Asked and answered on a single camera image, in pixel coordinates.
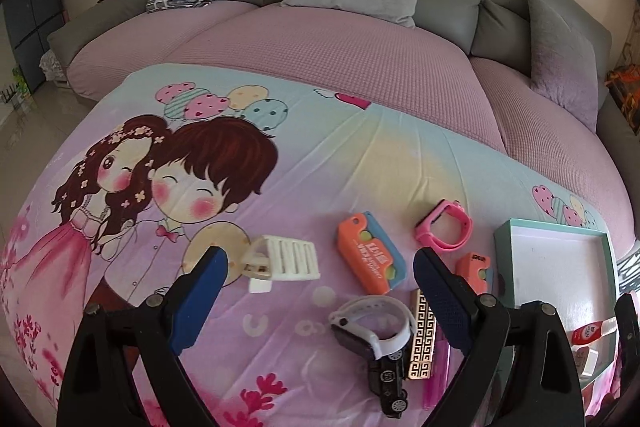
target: refrigerator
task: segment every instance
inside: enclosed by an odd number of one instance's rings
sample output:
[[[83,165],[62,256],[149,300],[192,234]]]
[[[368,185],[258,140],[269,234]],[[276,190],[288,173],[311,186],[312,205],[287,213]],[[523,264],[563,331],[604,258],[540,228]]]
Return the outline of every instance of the refrigerator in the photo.
[[[14,57],[34,92],[45,81],[40,58],[47,36],[65,23],[62,0],[3,0],[4,20]]]

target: tile floor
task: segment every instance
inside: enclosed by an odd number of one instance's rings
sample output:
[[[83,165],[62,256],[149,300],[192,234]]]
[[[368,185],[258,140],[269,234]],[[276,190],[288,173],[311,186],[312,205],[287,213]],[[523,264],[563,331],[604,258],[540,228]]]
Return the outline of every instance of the tile floor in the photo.
[[[38,176],[89,111],[71,90],[46,82],[0,125],[0,248]]]
[[[89,108],[79,103],[71,90],[46,82],[33,101],[12,110],[0,123],[0,248],[38,176],[88,113]],[[0,116],[5,115],[6,111],[0,112]],[[1,319],[0,365],[37,422],[42,427],[54,427],[55,411],[22,363],[13,335]]]

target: pink dress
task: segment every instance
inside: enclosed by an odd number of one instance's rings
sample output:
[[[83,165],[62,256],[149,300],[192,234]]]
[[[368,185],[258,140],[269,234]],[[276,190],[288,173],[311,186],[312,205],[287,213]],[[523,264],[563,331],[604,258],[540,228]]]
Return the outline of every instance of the pink dress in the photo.
[[[42,392],[57,405],[71,345],[82,319],[84,292],[91,264],[91,241],[106,219],[86,206],[47,233],[9,270],[14,295],[15,341],[24,363]]]

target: bed sheet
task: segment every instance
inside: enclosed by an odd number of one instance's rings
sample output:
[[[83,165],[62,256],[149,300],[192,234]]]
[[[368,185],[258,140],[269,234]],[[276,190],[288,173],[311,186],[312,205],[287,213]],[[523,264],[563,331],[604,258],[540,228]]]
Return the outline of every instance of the bed sheet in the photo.
[[[371,211],[410,264],[413,227],[441,199],[474,220],[460,255],[494,263],[494,230],[513,217],[607,230],[540,174],[399,111],[244,71],[152,66],[103,99],[38,179],[0,260],[4,313],[55,405],[87,302],[138,305],[179,277],[194,248],[217,244],[230,274],[180,359],[221,425],[421,425],[422,383],[406,382],[400,422],[385,419],[364,361],[335,342],[327,318],[364,293],[335,249],[338,223]],[[262,234],[312,241],[321,278],[250,295],[240,258]],[[408,303],[415,287],[409,276],[391,295]],[[164,425],[142,363],[129,363],[152,425]]]

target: smartwatch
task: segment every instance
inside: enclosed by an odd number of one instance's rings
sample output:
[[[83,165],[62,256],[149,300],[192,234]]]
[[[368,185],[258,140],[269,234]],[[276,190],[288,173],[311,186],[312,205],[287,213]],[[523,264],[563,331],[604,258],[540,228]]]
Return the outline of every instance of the smartwatch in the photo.
[[[398,333],[390,339],[357,323],[373,314],[390,314],[402,321]],[[409,308],[398,299],[386,295],[368,295],[347,302],[329,315],[329,324],[338,343],[363,359],[372,362],[400,351],[415,334],[416,323]]]
[[[460,222],[460,238],[450,245],[431,232],[431,225],[435,223],[442,214],[449,214]],[[471,237],[474,229],[473,221],[466,215],[465,209],[458,201],[442,200],[436,207],[420,221],[415,227],[414,237],[423,247],[431,247],[437,253],[448,253],[461,248]]]

